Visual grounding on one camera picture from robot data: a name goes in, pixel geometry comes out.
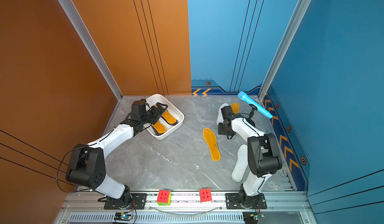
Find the white insole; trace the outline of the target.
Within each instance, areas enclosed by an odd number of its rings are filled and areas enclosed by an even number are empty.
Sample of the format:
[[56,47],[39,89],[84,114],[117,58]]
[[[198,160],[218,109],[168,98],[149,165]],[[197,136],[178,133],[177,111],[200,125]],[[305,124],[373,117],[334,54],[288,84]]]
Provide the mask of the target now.
[[227,106],[229,106],[228,103],[223,103],[223,104],[219,107],[218,116],[217,116],[217,125],[219,125],[219,123],[223,123],[223,121],[224,121],[224,117],[223,117],[223,114],[222,114],[222,108],[227,107]]
[[241,145],[237,152],[237,161],[232,171],[232,179],[240,182],[248,166],[248,146]]

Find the white plastic storage box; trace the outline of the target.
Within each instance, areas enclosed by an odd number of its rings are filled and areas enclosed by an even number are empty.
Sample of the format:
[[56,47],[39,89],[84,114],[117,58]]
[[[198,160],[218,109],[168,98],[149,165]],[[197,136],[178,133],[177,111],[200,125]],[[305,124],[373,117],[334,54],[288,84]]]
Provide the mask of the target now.
[[166,111],[159,118],[158,122],[155,125],[145,124],[144,127],[147,128],[147,131],[156,139],[162,140],[165,137],[173,133],[177,128],[179,128],[184,121],[184,114],[172,104],[166,97],[161,94],[154,94],[146,98],[148,103],[147,110],[149,107],[158,106],[157,103],[167,105]]

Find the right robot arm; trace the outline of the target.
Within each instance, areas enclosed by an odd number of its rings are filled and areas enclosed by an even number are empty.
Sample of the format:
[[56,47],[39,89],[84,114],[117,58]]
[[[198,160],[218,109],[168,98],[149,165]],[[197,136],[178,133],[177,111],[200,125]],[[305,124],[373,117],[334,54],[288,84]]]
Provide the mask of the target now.
[[266,209],[262,188],[282,168],[283,161],[276,136],[257,129],[252,117],[258,108],[254,104],[250,106],[252,109],[245,117],[235,114],[229,104],[222,104],[217,118],[218,134],[229,140],[238,135],[247,142],[239,147],[232,172],[232,179],[240,182],[246,169],[250,169],[247,179],[241,184],[238,202],[244,209]]

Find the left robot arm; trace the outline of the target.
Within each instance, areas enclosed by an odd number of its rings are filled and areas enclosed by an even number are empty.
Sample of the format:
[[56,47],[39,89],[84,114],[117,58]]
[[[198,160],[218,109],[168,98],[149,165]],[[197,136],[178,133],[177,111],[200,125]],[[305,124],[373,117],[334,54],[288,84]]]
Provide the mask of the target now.
[[168,105],[159,102],[150,106],[145,99],[134,101],[131,112],[111,132],[87,145],[76,145],[69,152],[66,180],[106,196],[119,209],[130,208],[133,202],[130,188],[107,175],[105,158],[143,131],[145,125],[156,124],[167,108]]

